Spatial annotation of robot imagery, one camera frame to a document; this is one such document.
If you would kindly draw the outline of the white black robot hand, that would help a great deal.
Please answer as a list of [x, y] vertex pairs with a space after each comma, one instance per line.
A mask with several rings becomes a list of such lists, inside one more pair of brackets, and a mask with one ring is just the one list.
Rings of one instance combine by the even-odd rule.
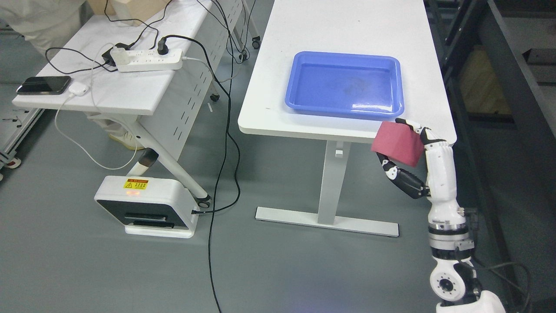
[[423, 182], [411, 172], [397, 166], [397, 161], [377, 153], [387, 178], [409, 197], [413, 199], [425, 197], [431, 202], [428, 222], [435, 217], [441, 220], [450, 218], [458, 220], [459, 216], [465, 218], [457, 203], [456, 170], [451, 144], [439, 137], [429, 127], [419, 123], [401, 118], [397, 118], [393, 122], [404, 123], [419, 135], [424, 145], [423, 153], [426, 159], [427, 178]]

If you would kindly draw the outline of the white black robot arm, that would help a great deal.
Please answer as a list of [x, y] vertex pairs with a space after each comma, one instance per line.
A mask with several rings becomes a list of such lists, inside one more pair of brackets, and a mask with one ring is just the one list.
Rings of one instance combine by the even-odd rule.
[[437, 313], [505, 313], [501, 299], [485, 290], [473, 264], [474, 240], [463, 216], [429, 220], [429, 245], [436, 266], [429, 278], [441, 299]]

